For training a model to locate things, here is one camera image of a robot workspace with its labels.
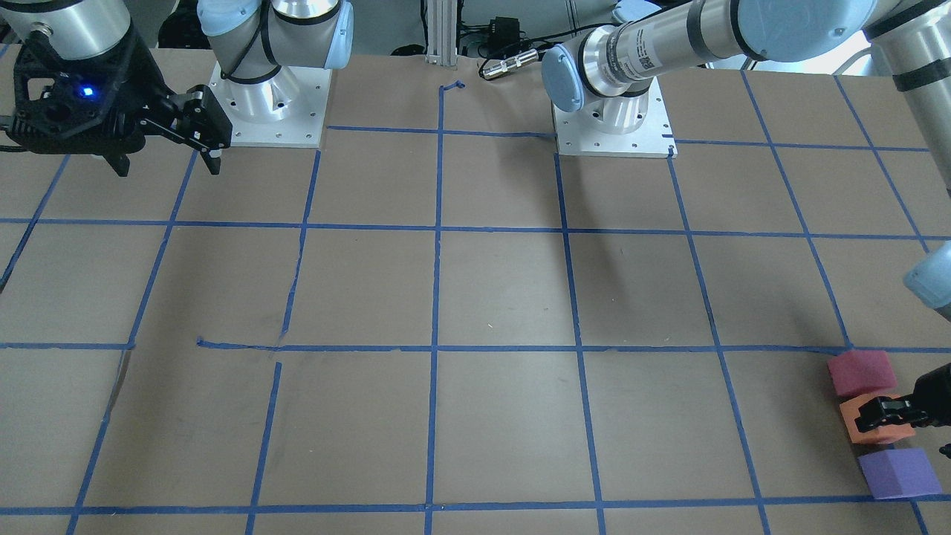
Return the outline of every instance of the black device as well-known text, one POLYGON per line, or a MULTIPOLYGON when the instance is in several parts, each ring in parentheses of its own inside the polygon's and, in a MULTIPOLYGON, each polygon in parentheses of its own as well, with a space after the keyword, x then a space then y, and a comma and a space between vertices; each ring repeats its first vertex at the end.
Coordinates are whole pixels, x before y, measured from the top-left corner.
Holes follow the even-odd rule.
POLYGON ((521 39, 518 19, 512 17, 492 19, 489 22, 489 38, 486 41, 489 59, 505 59, 524 51, 515 46, 521 39))
POLYGON ((211 89, 176 94, 132 25, 117 45, 83 60, 64 60, 48 35, 32 31, 13 83, 14 114, 0 116, 0 130, 30 152, 96 154, 127 176, 127 155, 161 135, 198 150, 218 174, 218 151, 231 145, 231 121, 211 89))
MULTIPOLYGON (((951 364, 925 373, 907 396, 877 397, 859 407, 855 425, 865 433, 880 426, 951 426, 951 364)), ((951 444, 940 450, 951 459, 951 444)))

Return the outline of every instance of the metal post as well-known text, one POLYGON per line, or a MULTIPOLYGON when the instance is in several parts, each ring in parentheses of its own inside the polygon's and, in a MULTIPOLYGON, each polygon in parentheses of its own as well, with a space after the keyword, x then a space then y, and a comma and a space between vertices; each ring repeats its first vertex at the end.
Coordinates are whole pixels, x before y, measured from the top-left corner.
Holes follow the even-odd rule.
POLYGON ((428 63, 453 69, 456 67, 456 9, 456 0, 426 0, 428 63))

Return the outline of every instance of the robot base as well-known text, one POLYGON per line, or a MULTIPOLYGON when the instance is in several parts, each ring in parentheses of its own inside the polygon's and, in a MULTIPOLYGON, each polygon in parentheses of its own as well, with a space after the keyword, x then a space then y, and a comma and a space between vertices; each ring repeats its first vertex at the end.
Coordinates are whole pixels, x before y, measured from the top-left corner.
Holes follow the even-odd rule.
POLYGON ((215 64, 209 86, 222 103, 222 108, 231 120, 232 147, 285 147, 291 149, 317 149, 323 135, 323 122, 330 96, 331 70, 306 67, 290 69, 300 83, 301 94, 293 107, 281 114, 281 119, 272 122, 250 122, 238 116, 232 109, 230 98, 222 88, 221 67, 215 64))
POLYGON ((657 80, 650 85, 650 104, 640 128, 630 133, 606 133, 578 116, 584 110, 567 113, 554 109, 558 153, 566 156, 617 156, 626 158, 667 158, 677 155, 667 107, 657 80))

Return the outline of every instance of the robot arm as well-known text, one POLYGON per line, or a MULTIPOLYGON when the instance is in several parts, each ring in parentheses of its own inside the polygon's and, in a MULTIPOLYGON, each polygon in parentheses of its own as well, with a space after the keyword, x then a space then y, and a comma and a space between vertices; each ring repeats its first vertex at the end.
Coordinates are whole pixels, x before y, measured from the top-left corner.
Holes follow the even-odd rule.
POLYGON ((126 176, 127 155, 161 135, 219 172, 231 123, 208 87, 175 94, 165 84, 122 0, 0 0, 0 14, 24 41, 14 114, 0 116, 12 141, 37 153, 100 155, 126 176))
POLYGON ((951 194, 951 2, 947 0, 693 0, 550 50, 542 75, 566 112, 638 97, 661 74, 745 54, 796 62, 856 31, 884 52, 951 194))

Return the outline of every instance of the purple cube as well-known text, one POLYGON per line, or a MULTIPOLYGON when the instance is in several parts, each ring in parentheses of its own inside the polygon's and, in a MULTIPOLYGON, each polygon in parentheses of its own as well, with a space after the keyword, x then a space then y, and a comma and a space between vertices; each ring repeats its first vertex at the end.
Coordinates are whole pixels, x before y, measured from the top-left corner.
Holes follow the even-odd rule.
POLYGON ((941 494, 938 476, 919 447, 869 453, 859 464, 876 500, 941 494))
POLYGON ((898 386, 884 351, 850 349, 829 360, 835 392, 843 398, 884 392, 898 386))

